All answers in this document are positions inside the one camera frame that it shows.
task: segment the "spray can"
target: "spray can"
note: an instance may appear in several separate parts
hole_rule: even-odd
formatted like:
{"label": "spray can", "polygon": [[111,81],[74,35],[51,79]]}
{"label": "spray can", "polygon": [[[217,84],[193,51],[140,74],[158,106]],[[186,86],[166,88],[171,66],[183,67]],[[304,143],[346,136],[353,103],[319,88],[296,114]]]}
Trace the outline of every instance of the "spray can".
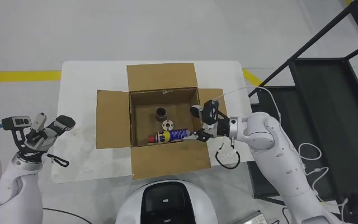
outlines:
{"label": "spray can", "polygon": [[190,136],[189,129],[178,129],[178,130],[164,130],[157,132],[153,136],[148,137],[148,143],[166,143],[173,140],[182,140],[183,138]]}

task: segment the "box flap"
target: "box flap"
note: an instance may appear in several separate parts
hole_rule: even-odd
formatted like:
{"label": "box flap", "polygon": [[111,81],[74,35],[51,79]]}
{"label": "box flap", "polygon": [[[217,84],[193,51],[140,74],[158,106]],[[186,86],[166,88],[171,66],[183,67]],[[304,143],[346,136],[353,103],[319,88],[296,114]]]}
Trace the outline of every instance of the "box flap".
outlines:
{"label": "box flap", "polygon": [[199,141],[131,148],[133,179],[211,168],[208,147]]}
{"label": "box flap", "polygon": [[193,63],[127,66],[129,91],[197,87]]}
{"label": "box flap", "polygon": [[[223,90],[220,88],[200,88],[199,89],[199,99],[201,106],[204,106],[204,103],[208,100],[212,100],[218,96],[221,96],[223,94]],[[228,115],[226,111],[226,105],[224,96],[218,98],[220,100],[219,110],[225,114]]]}
{"label": "box flap", "polygon": [[128,92],[97,90],[97,148],[130,147]]}

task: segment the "red nozzle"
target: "red nozzle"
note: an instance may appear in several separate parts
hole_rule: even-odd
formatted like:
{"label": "red nozzle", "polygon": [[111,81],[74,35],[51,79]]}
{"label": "red nozzle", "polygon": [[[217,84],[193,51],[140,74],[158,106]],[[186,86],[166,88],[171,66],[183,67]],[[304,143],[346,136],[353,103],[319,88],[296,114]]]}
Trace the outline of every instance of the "red nozzle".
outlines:
{"label": "red nozzle", "polygon": [[148,143],[155,143],[155,142],[156,142],[155,136],[149,136],[148,137]]}

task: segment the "robotic hand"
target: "robotic hand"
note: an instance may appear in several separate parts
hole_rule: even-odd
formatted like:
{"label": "robotic hand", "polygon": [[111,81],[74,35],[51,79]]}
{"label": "robotic hand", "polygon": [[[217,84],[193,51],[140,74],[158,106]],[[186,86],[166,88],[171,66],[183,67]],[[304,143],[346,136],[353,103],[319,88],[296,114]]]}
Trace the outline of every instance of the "robotic hand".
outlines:
{"label": "robotic hand", "polygon": [[[33,123],[28,116],[2,119],[4,130],[11,130],[15,145],[19,150],[0,178],[0,220],[2,223],[42,223],[43,204],[37,173],[43,168],[44,156],[50,157],[60,166],[69,165],[68,161],[47,152],[59,136],[74,127],[74,120],[61,115],[44,128],[45,122],[44,113],[38,114]],[[25,136],[23,130],[28,127],[30,127],[30,132]]]}
{"label": "robotic hand", "polygon": [[247,143],[257,166],[282,196],[293,224],[341,223],[321,205],[317,193],[309,186],[304,165],[275,118],[262,112],[228,118],[219,111],[219,104],[209,100],[204,107],[191,107],[191,114],[201,118],[204,125],[184,140],[206,142],[209,138],[226,136],[233,149],[235,141]]}

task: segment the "cylindrical metal part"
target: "cylindrical metal part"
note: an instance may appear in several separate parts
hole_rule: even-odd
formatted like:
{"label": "cylindrical metal part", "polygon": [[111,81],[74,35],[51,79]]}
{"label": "cylindrical metal part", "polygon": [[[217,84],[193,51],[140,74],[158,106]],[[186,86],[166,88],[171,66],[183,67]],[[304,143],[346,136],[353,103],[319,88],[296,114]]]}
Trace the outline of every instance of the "cylindrical metal part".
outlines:
{"label": "cylindrical metal part", "polygon": [[167,119],[167,110],[165,108],[158,108],[156,110],[156,120],[162,122]]}
{"label": "cylindrical metal part", "polygon": [[162,128],[164,130],[173,130],[174,124],[171,120],[165,120],[163,121]]}

